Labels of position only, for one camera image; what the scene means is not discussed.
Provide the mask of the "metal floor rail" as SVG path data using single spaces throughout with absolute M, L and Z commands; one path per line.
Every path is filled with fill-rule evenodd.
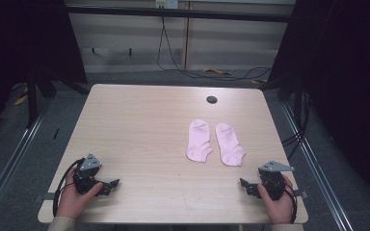
M 25 132 L 22 135 L 21 140 L 16 146 L 15 150 L 8 163 L 4 167 L 2 173 L 0 174 L 0 201 L 3 197 L 3 194 L 7 190 L 14 173 L 16 172 L 18 166 L 20 165 L 21 160 L 24 158 L 25 153 L 27 152 L 31 142 L 33 141 L 36 133 L 38 132 L 42 117 L 46 113 L 47 108 L 43 108 L 40 115 L 38 115 L 35 120 L 28 125 Z
M 282 109 L 288 120 L 288 123 L 298 140 L 298 144 L 304 154 L 304 157 L 309 165 L 309 168 L 317 182 L 317 185 L 323 195 L 326 203 L 330 209 L 333 219 L 337 224 L 340 231 L 354 231 L 353 225 L 345 212 L 340 200 L 336 193 L 333 191 L 325 172 L 323 171 L 313 148 L 309 144 L 304 135 L 299 135 L 299 126 L 294 121 L 293 110 L 286 103 L 282 103 Z

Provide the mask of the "pink ankle sock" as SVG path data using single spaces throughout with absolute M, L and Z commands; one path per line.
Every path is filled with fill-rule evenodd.
M 201 119 L 192 121 L 189 126 L 186 156 L 191 161 L 205 163 L 212 151 L 208 124 Z
M 226 123 L 216 126 L 216 137 L 220 147 L 221 161 L 230 167 L 240 167 L 246 151 L 241 146 L 234 129 Z

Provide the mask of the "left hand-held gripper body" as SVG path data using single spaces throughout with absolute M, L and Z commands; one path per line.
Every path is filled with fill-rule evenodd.
M 98 183 L 95 175 L 101 166 L 101 162 L 92 153 L 79 162 L 73 173 L 73 182 L 80 194 L 88 193 Z

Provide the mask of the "black stand leg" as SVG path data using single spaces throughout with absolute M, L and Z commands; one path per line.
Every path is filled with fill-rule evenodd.
M 39 115 L 37 90 L 40 90 L 44 97 L 54 97 L 57 93 L 49 77 L 32 70 L 27 78 L 28 128 L 32 127 Z

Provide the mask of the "black horizontal bar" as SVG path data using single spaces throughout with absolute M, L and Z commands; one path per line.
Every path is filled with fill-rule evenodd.
M 194 10 L 152 9 L 152 8 L 100 7 L 76 4 L 66 4 L 66 10 L 69 13 L 160 16 L 160 17 L 181 17 L 197 19 L 241 20 L 241 21 L 261 21 L 261 22 L 280 22 L 280 23 L 288 23 L 290 20 L 293 19 L 292 16 L 281 14 L 227 13 L 212 11 L 194 11 Z

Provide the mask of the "person's right hand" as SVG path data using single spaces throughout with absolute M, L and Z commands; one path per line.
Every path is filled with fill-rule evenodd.
M 272 224 L 290 224 L 293 217 L 292 183 L 287 176 L 283 176 L 283 178 L 285 181 L 285 191 L 279 200 L 273 200 L 262 184 L 257 186 Z

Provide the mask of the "person's left hand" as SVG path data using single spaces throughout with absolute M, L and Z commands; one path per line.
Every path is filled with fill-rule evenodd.
M 57 217 L 67 217 L 78 219 L 94 198 L 102 189 L 102 183 L 96 183 L 88 192 L 81 194 L 76 190 L 73 181 L 75 167 L 73 167 L 66 176 L 66 184 L 58 204 Z

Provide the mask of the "black curtain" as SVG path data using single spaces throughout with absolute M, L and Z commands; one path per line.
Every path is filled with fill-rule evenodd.
M 0 113 L 11 88 L 35 83 L 45 96 L 60 81 L 85 93 L 87 82 L 66 0 L 0 0 Z
M 296 0 L 270 82 L 302 86 L 370 187 L 370 0 Z

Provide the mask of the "white wall socket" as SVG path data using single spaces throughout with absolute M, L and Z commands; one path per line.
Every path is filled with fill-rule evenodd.
M 155 0 L 157 9 L 178 9 L 178 0 Z

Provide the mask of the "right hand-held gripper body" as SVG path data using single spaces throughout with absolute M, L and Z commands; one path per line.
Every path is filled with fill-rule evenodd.
M 279 200 L 285 190 L 283 171 L 294 171 L 291 166 L 276 161 L 269 161 L 258 168 L 259 177 L 272 200 Z

